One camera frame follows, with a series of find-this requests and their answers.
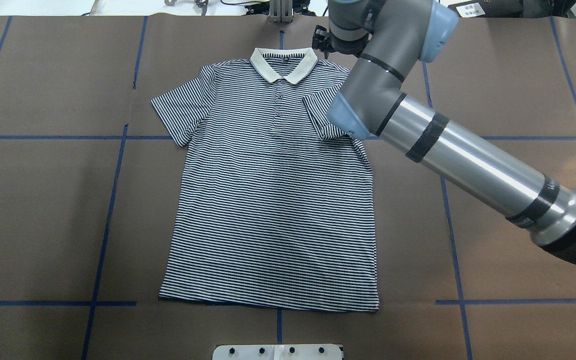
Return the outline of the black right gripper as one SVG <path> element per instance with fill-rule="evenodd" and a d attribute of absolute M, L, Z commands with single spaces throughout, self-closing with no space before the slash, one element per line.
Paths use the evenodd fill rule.
<path fill-rule="evenodd" d="M 315 26 L 311 37 L 311 48 L 320 51 L 322 54 L 331 54 L 334 47 L 330 43 L 329 30 L 324 26 Z"/>

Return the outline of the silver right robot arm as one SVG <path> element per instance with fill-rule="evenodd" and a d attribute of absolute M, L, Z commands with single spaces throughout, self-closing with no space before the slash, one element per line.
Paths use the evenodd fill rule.
<path fill-rule="evenodd" d="M 357 62 L 326 118 L 345 134 L 375 135 L 530 232 L 538 248 L 576 265 L 576 188 L 567 189 L 401 87 L 436 59 L 459 16 L 436 0 L 331 0 L 313 47 Z"/>

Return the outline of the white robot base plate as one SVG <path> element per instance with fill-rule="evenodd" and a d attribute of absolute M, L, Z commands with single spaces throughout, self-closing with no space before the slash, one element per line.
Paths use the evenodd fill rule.
<path fill-rule="evenodd" d="M 301 344 L 229 344 L 217 346 L 213 360 L 343 360 L 342 345 L 332 343 Z"/>

